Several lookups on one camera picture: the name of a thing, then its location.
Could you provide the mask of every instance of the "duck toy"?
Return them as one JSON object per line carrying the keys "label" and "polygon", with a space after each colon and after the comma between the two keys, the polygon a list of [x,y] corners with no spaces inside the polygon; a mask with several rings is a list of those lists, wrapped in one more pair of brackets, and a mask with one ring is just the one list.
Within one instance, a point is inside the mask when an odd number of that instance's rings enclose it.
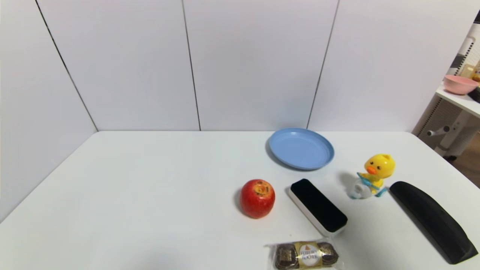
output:
{"label": "duck toy", "polygon": [[353,186],[349,197],[352,199],[365,199],[373,195],[380,197],[387,188],[384,179],[392,176],[395,170],[395,160],[392,156],[378,154],[371,157],[364,165],[367,173],[358,172],[360,177]]}

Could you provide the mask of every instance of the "apple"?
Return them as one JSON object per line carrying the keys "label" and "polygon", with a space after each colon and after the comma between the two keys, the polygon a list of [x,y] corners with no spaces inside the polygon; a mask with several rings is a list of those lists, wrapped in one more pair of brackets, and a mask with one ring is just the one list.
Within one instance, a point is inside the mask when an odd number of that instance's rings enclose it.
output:
{"label": "apple", "polygon": [[275,202],[275,191],[269,182],[262,179],[248,181],[241,189],[240,205],[243,212],[254,219],[270,213]]}

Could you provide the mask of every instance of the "orange beak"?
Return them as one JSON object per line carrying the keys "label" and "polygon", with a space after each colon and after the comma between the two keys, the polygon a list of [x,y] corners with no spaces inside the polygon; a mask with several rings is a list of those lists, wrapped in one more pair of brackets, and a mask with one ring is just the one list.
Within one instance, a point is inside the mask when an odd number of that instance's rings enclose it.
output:
{"label": "orange beak", "polygon": [[377,170],[372,166],[367,166],[367,172],[369,174],[377,174]]}

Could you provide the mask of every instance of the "wooden floor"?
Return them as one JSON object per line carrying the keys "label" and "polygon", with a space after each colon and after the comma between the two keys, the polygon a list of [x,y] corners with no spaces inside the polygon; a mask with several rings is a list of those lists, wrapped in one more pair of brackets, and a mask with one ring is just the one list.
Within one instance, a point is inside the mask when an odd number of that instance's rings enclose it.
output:
{"label": "wooden floor", "polygon": [[452,163],[480,188],[480,134],[477,133],[463,153]]}

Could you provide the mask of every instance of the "blue plate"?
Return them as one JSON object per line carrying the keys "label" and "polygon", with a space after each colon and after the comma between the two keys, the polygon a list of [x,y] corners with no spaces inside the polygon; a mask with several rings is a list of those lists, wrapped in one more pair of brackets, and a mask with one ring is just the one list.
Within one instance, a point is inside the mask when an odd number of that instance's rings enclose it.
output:
{"label": "blue plate", "polygon": [[301,170],[319,169],[330,163],[335,154],[327,139],[303,128],[278,130],[272,134],[268,144],[277,159]]}

